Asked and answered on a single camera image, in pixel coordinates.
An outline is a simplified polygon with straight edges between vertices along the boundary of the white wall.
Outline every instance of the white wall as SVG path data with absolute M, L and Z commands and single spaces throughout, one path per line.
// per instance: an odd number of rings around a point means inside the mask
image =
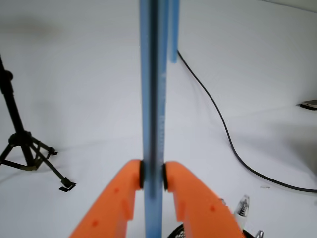
M 182 0 L 179 48 L 225 117 L 317 97 L 317 14 L 254 0 Z M 27 130 L 57 148 L 141 134 L 138 1 L 11 0 L 0 52 Z M 169 65 L 167 129 L 211 124 Z M 0 99 L 0 145 L 13 133 Z
M 180 39 L 225 115 L 317 97 L 317 14 L 253 0 L 183 1 Z

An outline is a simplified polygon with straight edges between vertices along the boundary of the tripod leg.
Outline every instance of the tripod leg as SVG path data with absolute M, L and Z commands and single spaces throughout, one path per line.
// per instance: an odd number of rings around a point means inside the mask
M 55 151 L 55 149 L 53 147 L 49 147 L 46 144 L 43 144 L 42 142 L 40 142 L 39 140 L 35 139 L 34 137 L 32 137 L 32 141 L 33 141 L 34 144 L 39 145 L 40 147 L 42 147 L 43 149 L 47 150 L 52 155 L 57 155 L 57 152 Z
M 21 145 L 21 149 L 28 166 L 34 166 L 34 159 L 30 147 L 28 145 Z
M 0 165 L 3 163 L 3 161 L 6 159 L 6 157 L 8 156 L 8 154 L 10 153 L 12 149 L 13 147 L 11 145 L 8 145 L 6 149 L 2 152 L 0 156 Z
M 31 149 L 36 153 L 36 147 L 34 145 L 30 145 Z M 38 152 L 38 155 L 40 156 L 40 158 L 43 160 L 43 162 L 60 178 L 61 183 L 67 187 L 67 188 L 71 188 L 72 186 L 75 185 L 75 183 L 69 181 L 68 178 L 63 177 L 63 175 L 47 160 L 47 158 L 40 152 Z

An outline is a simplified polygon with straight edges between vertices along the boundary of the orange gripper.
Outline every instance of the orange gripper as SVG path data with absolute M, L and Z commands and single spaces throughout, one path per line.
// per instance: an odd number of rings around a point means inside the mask
M 166 177 L 186 238 L 244 237 L 229 209 L 189 169 L 179 162 L 166 162 Z
M 75 229 L 71 238 L 124 238 L 140 189 L 140 160 L 123 166 Z M 168 191 L 174 194 L 178 221 L 186 238 L 243 238 L 229 209 L 192 172 L 166 162 Z
M 80 222 L 71 238 L 124 238 L 140 189 L 140 160 L 130 160 L 116 174 Z

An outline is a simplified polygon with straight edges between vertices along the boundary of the black mesh object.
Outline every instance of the black mesh object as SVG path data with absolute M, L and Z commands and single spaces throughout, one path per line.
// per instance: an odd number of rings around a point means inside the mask
M 184 224 L 178 226 L 167 238 L 185 238 Z
M 254 238 L 253 235 L 248 233 L 246 230 L 243 230 L 243 235 L 245 238 Z M 185 238 L 185 230 L 184 230 L 184 224 L 178 226 L 173 232 L 167 237 L 167 238 Z

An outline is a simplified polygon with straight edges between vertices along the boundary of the black cable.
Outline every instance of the black cable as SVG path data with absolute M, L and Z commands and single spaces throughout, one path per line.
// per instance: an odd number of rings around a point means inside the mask
M 252 168 L 250 168 L 241 158 L 240 156 L 238 155 L 236 149 L 234 148 L 233 146 L 233 143 L 232 143 L 232 140 L 231 140 L 231 137 L 230 137 L 230 134 L 229 134 L 229 131 L 228 131 L 228 128 L 227 128 L 227 125 L 226 123 L 224 122 L 224 119 L 222 117 L 222 114 L 216 104 L 216 102 L 214 101 L 214 99 L 212 98 L 212 96 L 210 95 L 210 93 L 208 92 L 208 90 L 205 88 L 205 86 L 201 83 L 201 81 L 198 79 L 198 77 L 194 74 L 194 72 L 191 70 L 191 68 L 188 66 L 188 64 L 186 63 L 186 61 L 184 60 L 183 56 L 181 55 L 181 53 L 179 51 L 178 52 L 178 55 L 179 57 L 182 59 L 183 63 L 185 64 L 185 66 L 187 67 L 187 69 L 191 72 L 191 74 L 193 75 L 193 77 L 197 80 L 197 82 L 200 84 L 200 86 L 204 89 L 204 91 L 208 94 L 208 96 L 210 97 L 210 99 L 212 100 L 212 103 L 214 104 L 214 106 L 216 107 L 218 113 L 219 113 L 219 116 L 222 120 L 222 123 L 223 123 L 223 126 L 224 126 L 224 129 L 226 130 L 226 133 L 227 133 L 227 136 L 228 136 L 228 140 L 229 140 L 229 143 L 230 143 L 230 146 L 231 146 L 231 149 L 234 153 L 234 155 L 236 156 L 236 158 L 238 159 L 238 161 L 245 167 L 247 168 L 249 171 L 251 171 L 252 173 L 256 174 L 257 176 L 260 176 L 270 182 L 273 182 L 273 183 L 276 183 L 278 185 L 281 185 L 281 186 L 284 186 L 284 187 L 287 187 L 287 188 L 290 188 L 290 189 L 293 189 L 293 190 L 297 190 L 297 191 L 302 191 L 302 192 L 312 192 L 312 193 L 317 193 L 317 189 L 308 189 L 308 188 L 301 188 L 301 187 L 295 187 L 295 186 L 292 186 L 292 185 L 289 185 L 289 184 L 286 184 L 286 183 L 283 183 L 283 182 L 280 182 L 280 181 L 277 181 L 277 180 L 274 180 L 268 176 L 265 176 L 265 175 L 262 175 L 260 174 L 259 172 L 253 170 Z

